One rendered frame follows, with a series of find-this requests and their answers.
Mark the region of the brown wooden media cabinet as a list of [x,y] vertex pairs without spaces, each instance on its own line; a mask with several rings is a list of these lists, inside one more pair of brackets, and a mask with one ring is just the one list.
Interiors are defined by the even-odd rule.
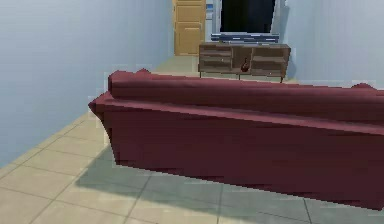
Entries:
[[[199,46],[198,72],[286,77],[291,48],[287,44],[232,44],[207,42]],[[247,59],[249,70],[242,72]]]

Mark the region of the black television set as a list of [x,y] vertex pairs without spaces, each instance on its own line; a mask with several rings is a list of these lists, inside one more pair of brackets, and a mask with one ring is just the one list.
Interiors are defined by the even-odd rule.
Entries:
[[213,0],[213,42],[277,44],[283,0]]

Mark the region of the tan wooden room door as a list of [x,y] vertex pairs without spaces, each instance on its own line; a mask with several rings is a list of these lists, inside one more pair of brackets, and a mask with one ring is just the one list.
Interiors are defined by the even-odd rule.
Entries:
[[172,0],[174,52],[197,56],[205,39],[206,0]]

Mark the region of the dark red sofa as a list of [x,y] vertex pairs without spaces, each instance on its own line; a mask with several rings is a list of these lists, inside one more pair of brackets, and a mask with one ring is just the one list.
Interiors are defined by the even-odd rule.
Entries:
[[117,164],[384,208],[384,90],[116,71],[89,104]]

